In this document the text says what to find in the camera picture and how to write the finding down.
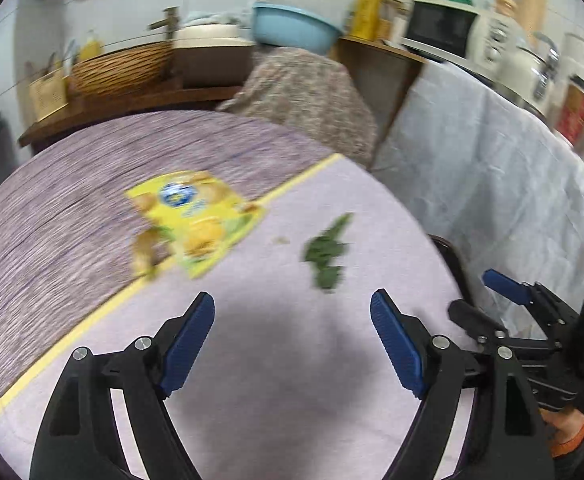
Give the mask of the person hand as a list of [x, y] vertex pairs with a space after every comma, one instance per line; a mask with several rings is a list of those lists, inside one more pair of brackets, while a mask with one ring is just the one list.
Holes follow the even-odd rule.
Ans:
[[570, 406], [557, 412], [544, 408], [539, 411], [550, 429], [549, 448], [553, 458], [584, 453], [584, 413]]

